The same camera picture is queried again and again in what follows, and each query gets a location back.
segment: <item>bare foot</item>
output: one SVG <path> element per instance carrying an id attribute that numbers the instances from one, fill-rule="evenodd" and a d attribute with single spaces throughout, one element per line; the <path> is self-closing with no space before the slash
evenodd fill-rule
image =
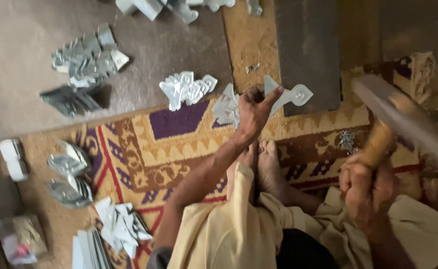
<path id="1" fill-rule="evenodd" d="M 227 169 L 227 199 L 230 198 L 234 191 L 234 178 L 236 176 L 236 165 L 238 162 L 242 162 L 254 171 L 257 171 L 257 144 L 259 142 L 255 140 L 249 147 L 244 150 L 239 157 L 232 163 L 232 165 Z M 254 183 L 252 183 L 251 194 L 249 194 L 249 202 L 253 203 L 254 200 Z"/>
<path id="2" fill-rule="evenodd" d="M 258 187 L 260 192 L 270 193 L 282 204 L 286 204 L 287 182 L 280 176 L 279 157 L 274 141 L 259 144 L 257 161 Z"/>

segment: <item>stack of metal pieces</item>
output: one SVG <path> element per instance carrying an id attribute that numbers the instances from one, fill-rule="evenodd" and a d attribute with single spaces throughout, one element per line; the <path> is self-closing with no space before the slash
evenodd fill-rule
<path id="1" fill-rule="evenodd" d="M 64 85 L 39 94 L 43 103 L 50 104 L 66 117 L 75 117 L 81 112 L 93 112 L 102 109 L 93 95 L 102 90 L 103 84 L 88 88 L 75 88 Z"/>
<path id="2" fill-rule="evenodd" d="M 90 167 L 88 156 L 79 147 L 58 141 L 65 153 L 51 154 L 46 165 L 57 174 L 66 177 L 54 179 L 48 183 L 48 191 L 51 196 L 68 208 L 81 208 L 92 202 L 92 192 L 87 182 L 80 178 Z"/>
<path id="3" fill-rule="evenodd" d="M 199 17 L 199 12 L 190 7 L 208 6 L 216 12 L 221 6 L 233 7 L 235 4 L 236 0 L 116 0 L 116 6 L 124 15 L 131 15 L 139 9 L 153 21 L 165 6 L 186 24 Z"/>
<path id="4" fill-rule="evenodd" d="M 217 102 L 212 106 L 212 115 L 220 125 L 233 124 L 237 130 L 240 123 L 239 95 L 234 94 L 234 86 L 229 83 Z"/>
<path id="5" fill-rule="evenodd" d="M 77 88 L 88 88 L 116 74 L 129 58 L 116 49 L 113 33 L 107 23 L 98 33 L 84 34 L 51 53 L 54 70 L 67 73 Z"/>
<path id="6" fill-rule="evenodd" d="M 169 98 L 169 109 L 176 111 L 180 109 L 182 102 L 186 102 L 188 106 L 197 103 L 214 90 L 216 84 L 217 80 L 211 75 L 194 81 L 194 72 L 182 71 L 166 78 L 166 81 L 159 83 L 159 87 Z"/>
<path id="7" fill-rule="evenodd" d="M 148 227 L 131 203 L 114 204 L 107 197 L 96 203 L 102 221 L 101 236 L 118 254 L 124 248 L 131 259 L 136 256 L 138 240 L 151 240 Z"/>
<path id="8" fill-rule="evenodd" d="M 87 231 L 78 230 L 78 240 L 81 248 L 84 269 L 111 269 L 106 251 L 99 232 L 95 227 Z"/>

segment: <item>purple pattern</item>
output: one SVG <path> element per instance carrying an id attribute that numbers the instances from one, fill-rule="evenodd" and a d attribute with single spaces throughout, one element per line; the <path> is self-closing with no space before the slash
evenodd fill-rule
<path id="1" fill-rule="evenodd" d="M 113 141 L 111 141 L 111 139 L 108 138 L 107 141 L 109 143 L 109 146 L 111 147 L 111 153 L 116 158 L 118 158 L 123 164 L 126 164 L 126 162 L 124 161 L 124 158 L 122 156 L 123 153 L 122 153 L 121 148 L 118 145 L 116 145 Z"/>
<path id="2" fill-rule="evenodd" d="M 129 175 L 119 167 L 116 167 L 116 170 L 121 175 L 121 182 L 126 186 L 126 188 L 132 190 L 131 177 L 129 177 Z"/>
<path id="3" fill-rule="evenodd" d="M 162 197 L 162 201 L 167 202 L 173 191 L 174 190 L 172 188 L 168 188 L 166 194 L 164 195 L 164 197 Z"/>
<path id="4" fill-rule="evenodd" d="M 142 199 L 141 204 L 147 204 L 152 203 L 156 199 L 156 196 L 158 195 L 159 190 L 152 190 L 146 193 L 144 196 L 144 199 Z"/>
<path id="5" fill-rule="evenodd" d="M 227 125 L 231 125 L 231 124 L 220 124 L 220 123 L 218 123 L 217 122 L 217 120 L 212 124 L 212 129 L 214 129 L 214 128 L 219 128 L 219 127 L 224 127 L 224 126 L 227 126 Z"/>
<path id="6" fill-rule="evenodd" d="M 218 185 L 219 186 L 216 185 L 216 187 L 212 190 L 212 192 L 210 192 L 210 194 L 213 194 L 215 191 L 222 193 L 222 191 L 227 185 L 227 179 L 221 179 Z"/>
<path id="7" fill-rule="evenodd" d="M 307 164 L 301 164 L 299 166 L 291 166 L 289 168 L 289 171 L 287 171 L 287 174 L 285 175 L 285 180 L 290 181 L 292 178 L 298 179 L 300 175 L 305 171 L 307 168 Z"/>
<path id="8" fill-rule="evenodd" d="M 88 136 L 93 138 L 94 143 L 91 143 L 89 145 L 83 145 L 84 152 L 86 152 L 86 154 L 88 154 L 92 148 L 97 150 L 97 155 L 96 156 L 92 156 L 92 157 L 89 156 L 89 158 L 91 160 L 92 168 L 87 173 L 87 175 L 92 180 L 94 180 L 97 172 L 101 168 L 101 163 L 102 163 L 102 148 L 99 146 L 99 139 L 97 137 L 96 128 L 87 129 L 86 130 L 86 137 L 88 137 Z"/>
<path id="9" fill-rule="evenodd" d="M 155 139 L 191 133 L 197 129 L 209 101 L 182 107 L 178 111 L 164 109 L 149 114 Z"/>
<path id="10" fill-rule="evenodd" d="M 330 167 L 334 163 L 335 163 L 335 159 L 318 162 L 317 166 L 314 168 L 314 171 L 312 171 L 310 176 L 311 177 L 318 176 L 319 173 L 325 175 L 330 170 Z"/>
<path id="11" fill-rule="evenodd" d="M 109 130 L 111 130 L 111 132 L 112 132 L 114 135 L 117 135 L 116 124 L 115 124 L 115 122 L 111 122 L 111 123 L 105 124 L 104 126 L 106 126 Z"/>

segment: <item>red stripe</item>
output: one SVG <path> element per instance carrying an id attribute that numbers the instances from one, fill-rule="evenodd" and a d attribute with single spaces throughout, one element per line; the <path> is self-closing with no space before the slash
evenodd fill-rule
<path id="1" fill-rule="evenodd" d="M 164 207 L 164 205 L 159 205 L 156 207 L 150 207 L 150 208 L 144 208 L 144 209 L 138 209 L 136 210 L 138 213 L 142 214 L 142 213 L 149 213 L 149 212 L 154 212 L 154 211 L 158 211 L 161 210 Z"/>
<path id="2" fill-rule="evenodd" d="M 101 184 L 102 184 L 102 181 L 103 181 L 104 178 L 106 177 L 106 172 L 107 172 L 107 169 L 106 169 L 106 166 L 104 166 L 104 167 L 102 168 L 101 174 L 99 175 L 98 180 L 96 181 L 96 184 L 95 184 L 95 186 L 94 186 L 94 190 L 93 190 L 94 194 L 96 194 L 96 193 L 98 192 L 99 187 L 100 187 Z"/>
<path id="3" fill-rule="evenodd" d="M 204 199 L 202 202 L 222 202 L 225 201 L 226 199 L 227 199 L 227 195 L 224 195 L 224 196 Z"/>
<path id="4" fill-rule="evenodd" d="M 420 171 L 422 169 L 422 164 L 410 164 L 410 165 L 404 165 L 400 167 L 394 168 L 394 173 L 404 173 L 404 172 L 410 172 L 410 171 Z"/>
<path id="5" fill-rule="evenodd" d="M 296 189 L 303 189 L 303 188 L 309 188 L 309 187 L 319 186 L 324 184 L 337 183 L 338 181 L 339 181 L 339 177 L 333 177 L 333 178 L 326 178 L 322 180 L 311 180 L 311 181 L 304 181 L 299 183 L 292 183 L 290 185 Z"/>
<path id="6" fill-rule="evenodd" d="M 123 194 L 121 193 L 121 187 L 119 185 L 119 182 L 116 177 L 116 173 L 114 172 L 113 163 L 111 162 L 111 157 L 109 156 L 109 152 L 106 147 L 106 141 L 104 140 L 104 136 L 102 135 L 102 126 L 98 126 L 98 135 L 99 139 L 101 140 L 101 146 L 104 153 L 104 157 L 106 158 L 106 166 L 111 171 L 111 174 L 113 176 L 114 185 L 116 186 L 116 193 L 117 197 L 119 199 L 119 203 L 124 203 L 123 201 Z"/>

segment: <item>wooden plank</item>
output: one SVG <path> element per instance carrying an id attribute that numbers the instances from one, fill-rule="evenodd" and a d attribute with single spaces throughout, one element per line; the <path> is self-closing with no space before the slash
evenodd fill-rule
<path id="1" fill-rule="evenodd" d="M 335 0 L 275 0 L 282 85 L 306 85 L 314 95 L 303 106 L 284 106 L 293 116 L 340 107 L 339 46 Z"/>

